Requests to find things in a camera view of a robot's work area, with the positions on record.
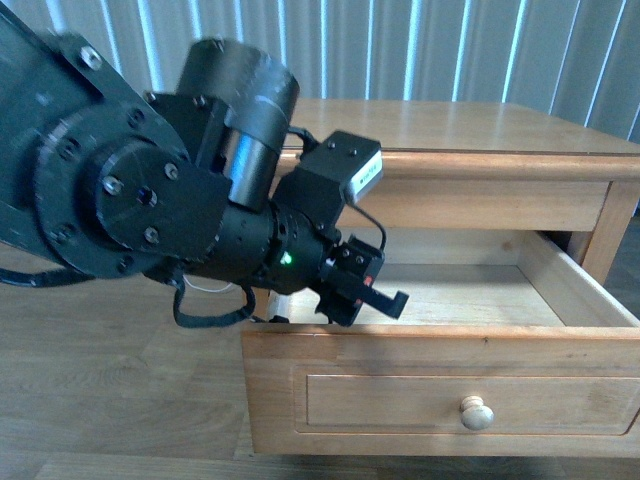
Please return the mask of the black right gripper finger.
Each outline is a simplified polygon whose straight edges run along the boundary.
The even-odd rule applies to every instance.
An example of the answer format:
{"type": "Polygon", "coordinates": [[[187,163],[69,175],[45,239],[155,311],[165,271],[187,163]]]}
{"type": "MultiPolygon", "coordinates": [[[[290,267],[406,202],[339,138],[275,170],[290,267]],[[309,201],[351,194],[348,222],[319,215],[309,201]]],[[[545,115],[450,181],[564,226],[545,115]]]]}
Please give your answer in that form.
{"type": "Polygon", "coordinates": [[[397,291],[395,296],[391,298],[374,288],[365,288],[364,302],[393,319],[401,317],[408,300],[409,295],[402,291],[397,291]]]}

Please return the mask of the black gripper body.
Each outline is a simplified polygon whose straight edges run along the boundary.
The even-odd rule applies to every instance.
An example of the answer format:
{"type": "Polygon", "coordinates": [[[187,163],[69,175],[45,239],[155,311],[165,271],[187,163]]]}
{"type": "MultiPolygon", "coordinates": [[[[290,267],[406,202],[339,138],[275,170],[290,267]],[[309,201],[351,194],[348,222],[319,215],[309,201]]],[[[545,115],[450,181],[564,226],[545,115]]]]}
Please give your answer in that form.
{"type": "Polygon", "coordinates": [[[315,312],[344,327],[355,322],[363,304],[384,313],[385,296],[373,288],[384,260],[382,250],[355,235],[336,246],[315,285],[319,295],[315,312]]]}

